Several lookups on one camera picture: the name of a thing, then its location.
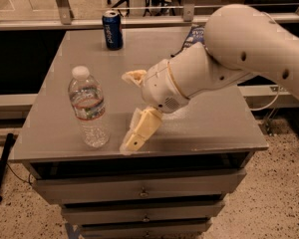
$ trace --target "soda can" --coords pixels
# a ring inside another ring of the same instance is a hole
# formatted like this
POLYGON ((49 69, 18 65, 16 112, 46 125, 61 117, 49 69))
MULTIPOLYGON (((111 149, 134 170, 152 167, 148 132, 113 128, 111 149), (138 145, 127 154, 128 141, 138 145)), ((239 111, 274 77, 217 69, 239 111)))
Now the soda can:
POLYGON ((104 34, 109 50, 119 50, 123 46, 121 16, 118 12, 107 11, 102 17, 104 34))

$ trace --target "water bottle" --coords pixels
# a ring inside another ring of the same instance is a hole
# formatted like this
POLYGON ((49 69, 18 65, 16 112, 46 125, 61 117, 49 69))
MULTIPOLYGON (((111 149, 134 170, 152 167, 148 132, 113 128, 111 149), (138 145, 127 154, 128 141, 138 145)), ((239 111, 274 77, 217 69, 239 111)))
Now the water bottle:
POLYGON ((106 106, 101 85, 84 66, 74 68, 72 76, 68 93, 83 140, 89 146, 100 147, 110 138, 105 122, 106 106))

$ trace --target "terrazzo floor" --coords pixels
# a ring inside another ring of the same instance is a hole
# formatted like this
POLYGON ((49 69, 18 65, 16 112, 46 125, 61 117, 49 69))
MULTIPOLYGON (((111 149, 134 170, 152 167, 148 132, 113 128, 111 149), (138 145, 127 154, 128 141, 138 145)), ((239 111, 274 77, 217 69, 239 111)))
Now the terrazzo floor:
MULTIPOLYGON (((1 129, 0 134, 18 130, 1 129)), ((299 136, 286 118, 276 119, 273 131, 274 136, 265 136, 269 149, 254 154, 246 166, 247 176, 225 197, 225 207, 199 239, 299 238, 299 136)), ((11 167, 28 180, 22 165, 11 167)), ((9 169, 1 195, 0 238, 69 238, 60 207, 49 205, 9 169)))

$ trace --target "desk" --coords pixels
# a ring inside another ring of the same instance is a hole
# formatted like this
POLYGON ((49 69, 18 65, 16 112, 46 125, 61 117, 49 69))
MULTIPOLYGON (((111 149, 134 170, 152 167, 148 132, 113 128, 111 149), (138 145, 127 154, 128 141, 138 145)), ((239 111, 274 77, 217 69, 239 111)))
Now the desk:
POLYGON ((10 154, 36 177, 35 190, 59 204, 89 238, 201 233, 245 176, 254 151, 268 147, 237 87, 206 93, 164 116, 136 154, 119 146, 140 91, 121 80, 178 51, 189 28, 126 29, 125 46, 106 48, 102 31, 68 32, 10 154), (71 70, 86 65, 103 86, 111 139, 83 143, 67 96, 71 70))

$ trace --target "white bottle cap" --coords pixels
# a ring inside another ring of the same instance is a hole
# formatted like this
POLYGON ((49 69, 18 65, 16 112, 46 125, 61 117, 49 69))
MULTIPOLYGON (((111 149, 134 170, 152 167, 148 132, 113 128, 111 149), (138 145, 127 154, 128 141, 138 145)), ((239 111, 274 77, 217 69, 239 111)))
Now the white bottle cap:
POLYGON ((86 80, 89 75, 90 75, 89 69, 87 67, 84 67, 84 66, 75 67, 72 70, 73 78, 78 80, 78 81, 79 80, 86 80))

